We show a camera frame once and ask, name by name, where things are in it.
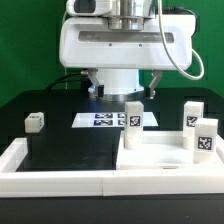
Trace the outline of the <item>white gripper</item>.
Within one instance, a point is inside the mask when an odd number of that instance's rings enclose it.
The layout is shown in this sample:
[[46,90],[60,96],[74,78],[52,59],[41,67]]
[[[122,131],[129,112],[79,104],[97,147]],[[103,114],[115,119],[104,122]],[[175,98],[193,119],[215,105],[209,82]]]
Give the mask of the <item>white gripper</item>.
[[[153,99],[162,78],[158,70],[187,69],[192,63],[195,17],[164,15],[149,19],[141,31],[110,30],[105,18],[73,17],[62,27],[60,62],[68,68],[149,69],[152,81],[145,96]],[[88,69],[91,97],[102,98],[104,86]]]

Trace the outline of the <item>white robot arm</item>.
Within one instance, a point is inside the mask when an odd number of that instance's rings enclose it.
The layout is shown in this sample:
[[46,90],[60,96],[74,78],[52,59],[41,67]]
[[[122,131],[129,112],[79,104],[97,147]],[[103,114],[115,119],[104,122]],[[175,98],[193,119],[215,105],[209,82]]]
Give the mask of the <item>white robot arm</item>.
[[92,97],[123,101],[143,90],[141,70],[157,83],[164,71],[191,65],[195,16],[178,8],[160,15],[154,1],[67,0],[59,59],[84,70]]

